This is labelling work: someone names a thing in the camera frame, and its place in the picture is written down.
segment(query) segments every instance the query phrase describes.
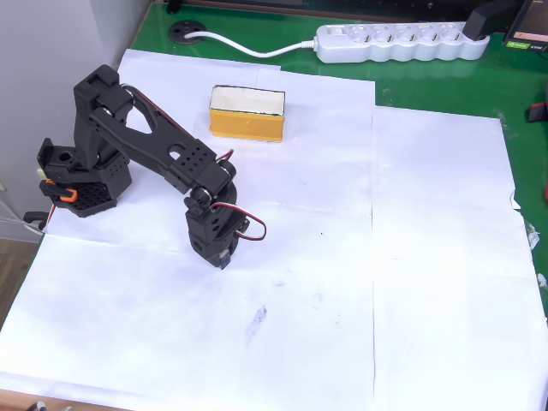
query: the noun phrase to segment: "orange part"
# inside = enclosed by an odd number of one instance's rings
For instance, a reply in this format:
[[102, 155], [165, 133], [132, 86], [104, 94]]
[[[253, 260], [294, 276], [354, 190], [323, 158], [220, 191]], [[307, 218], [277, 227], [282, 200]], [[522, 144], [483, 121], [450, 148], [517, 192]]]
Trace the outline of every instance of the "orange part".
[[78, 193], [72, 188], [66, 188], [66, 190], [71, 192], [72, 195], [70, 197], [60, 197], [61, 201], [64, 201], [65, 203], [74, 203], [78, 199]]
[[[46, 180], [48, 184], [56, 185], [53, 180]], [[64, 201], [65, 203], [74, 203], [78, 199], [78, 193], [76, 190], [73, 190], [72, 188], [65, 188], [67, 191], [71, 192], [72, 195], [70, 197], [59, 197], [61, 201]]]

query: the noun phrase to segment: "white cable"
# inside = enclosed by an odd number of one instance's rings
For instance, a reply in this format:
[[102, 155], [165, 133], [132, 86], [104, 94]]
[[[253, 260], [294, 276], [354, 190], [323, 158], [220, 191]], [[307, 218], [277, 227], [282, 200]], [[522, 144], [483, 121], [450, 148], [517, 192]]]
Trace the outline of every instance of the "white cable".
[[287, 47], [283, 47], [280, 50], [271, 51], [270, 53], [258, 53], [257, 51], [249, 50], [247, 47], [244, 47], [243, 45], [239, 45], [238, 43], [230, 39], [227, 39], [226, 37], [223, 37], [219, 34], [210, 33], [210, 32], [190, 33], [185, 36], [185, 39], [192, 39], [194, 37], [209, 37], [210, 39], [219, 40], [227, 45], [231, 45], [232, 47], [234, 47], [235, 49], [238, 49], [239, 51], [243, 51], [249, 56], [259, 57], [259, 58], [274, 57], [279, 54], [287, 53], [288, 51], [297, 50], [297, 49], [313, 49], [315, 46], [314, 40], [301, 41], [300, 43], [297, 43], [296, 45], [288, 45]]
[[9, 213], [9, 215], [11, 217], [13, 217], [15, 220], [17, 220], [17, 222], [25, 224], [25, 225], [23, 225], [23, 227], [25, 227], [29, 231], [32, 231], [34, 234], [38, 234], [38, 235], [43, 234], [41, 231], [38, 231], [37, 229], [33, 229], [32, 226], [27, 225], [27, 223], [25, 223], [23, 220], [20, 219], [20, 217], [17, 214], [15, 214], [15, 211], [13, 211], [11, 208], [9, 208], [9, 206], [1, 200], [0, 200], [0, 206], [3, 206], [3, 208], [6, 209], [6, 211]]

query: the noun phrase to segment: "wooden floor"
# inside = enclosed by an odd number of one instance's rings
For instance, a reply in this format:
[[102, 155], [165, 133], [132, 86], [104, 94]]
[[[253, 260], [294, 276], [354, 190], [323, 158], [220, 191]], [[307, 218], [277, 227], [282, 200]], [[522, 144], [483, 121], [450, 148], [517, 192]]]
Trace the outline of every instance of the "wooden floor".
[[0, 330], [38, 244], [0, 239]]

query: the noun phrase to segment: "red wire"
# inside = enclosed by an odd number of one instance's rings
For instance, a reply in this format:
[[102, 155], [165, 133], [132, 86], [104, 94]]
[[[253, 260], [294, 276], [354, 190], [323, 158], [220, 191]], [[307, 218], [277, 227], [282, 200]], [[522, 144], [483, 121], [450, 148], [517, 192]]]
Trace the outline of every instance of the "red wire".
[[[163, 111], [157, 105], [155, 105], [145, 94], [143, 94], [141, 91], [139, 91], [138, 89], [136, 89], [133, 86], [130, 86], [130, 87], [131, 87], [132, 91], [135, 90], [138, 94], [140, 94], [140, 96], [142, 98], [144, 98], [148, 103], [150, 103], [152, 105], [152, 107], [154, 107], [163, 117], [165, 117], [168, 120], [168, 122], [170, 122], [171, 124], [173, 124], [174, 126], [179, 128], [180, 130], [185, 131], [183, 127], [181, 127], [179, 124], [177, 124], [177, 122], [175, 120], [173, 120], [170, 116], [168, 116], [165, 111]], [[221, 157], [219, 157], [217, 159], [217, 161], [222, 160], [222, 159], [229, 160], [230, 157], [232, 157], [233, 153], [234, 153], [234, 150], [230, 149], [228, 152], [226, 152]], [[263, 222], [263, 220], [261, 220], [258, 217], [255, 217], [252, 213], [250, 213], [248, 211], [245, 211], [243, 208], [241, 208], [237, 205], [234, 205], [234, 204], [229, 204], [229, 203], [213, 203], [213, 204], [211, 204], [211, 209], [212, 210], [215, 210], [218, 207], [226, 207], [226, 208], [231, 208], [232, 210], [239, 211], [242, 214], [244, 214], [245, 216], [255, 220], [257, 223], [261, 224], [265, 228], [265, 233], [261, 237], [250, 237], [248, 235], [243, 235], [239, 231], [235, 231], [235, 234], [238, 235], [240, 238], [243, 238], [244, 240], [249, 240], [249, 241], [263, 241], [265, 239], [265, 237], [266, 237], [266, 224], [265, 224], [265, 222]]]
[[222, 160], [222, 159], [230, 160], [230, 158], [232, 157], [232, 154], [234, 154], [234, 150], [230, 149], [228, 152], [226, 152], [221, 157], [219, 157], [217, 159], [217, 161]]
[[257, 223], [261, 224], [265, 228], [265, 233], [261, 237], [250, 237], [248, 235], [243, 235], [239, 231], [236, 231], [235, 234], [238, 235], [240, 238], [243, 238], [244, 240], [249, 240], [249, 241], [263, 241], [265, 239], [265, 237], [266, 237], [266, 224], [263, 222], [263, 220], [261, 220], [258, 217], [255, 217], [249, 211], [245, 211], [243, 208], [241, 208], [241, 207], [239, 207], [238, 205], [235, 205], [235, 204], [213, 203], [213, 204], [210, 205], [210, 208], [212, 210], [215, 210], [216, 208], [219, 208], [219, 207], [226, 207], [226, 208], [231, 208], [232, 210], [239, 211], [242, 214], [244, 214], [246, 217], [249, 217], [249, 218], [255, 220]]

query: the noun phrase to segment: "paper sheet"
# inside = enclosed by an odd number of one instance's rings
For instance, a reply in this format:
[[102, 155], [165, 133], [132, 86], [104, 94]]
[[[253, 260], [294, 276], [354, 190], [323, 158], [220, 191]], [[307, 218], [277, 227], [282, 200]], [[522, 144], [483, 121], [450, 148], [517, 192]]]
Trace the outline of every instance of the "paper sheet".
[[[291, 119], [285, 141], [269, 144], [207, 129], [213, 85], [245, 86], [248, 69], [200, 67], [174, 88], [143, 65], [123, 64], [122, 80], [218, 154], [235, 148], [238, 204], [268, 235], [241, 241], [225, 270], [208, 265], [188, 244], [183, 197], [130, 164], [116, 208], [55, 211], [0, 335], [0, 386], [121, 408], [369, 409], [374, 84], [261, 69], [252, 86], [286, 91]], [[342, 102], [327, 104], [328, 93]], [[343, 111], [345, 135], [335, 135]], [[77, 269], [58, 270], [60, 256]]]
[[319, 251], [316, 271], [220, 271], [47, 235], [0, 335], [2, 387], [131, 409], [367, 409], [371, 284]]
[[548, 330], [500, 122], [377, 108], [375, 408], [544, 410]]

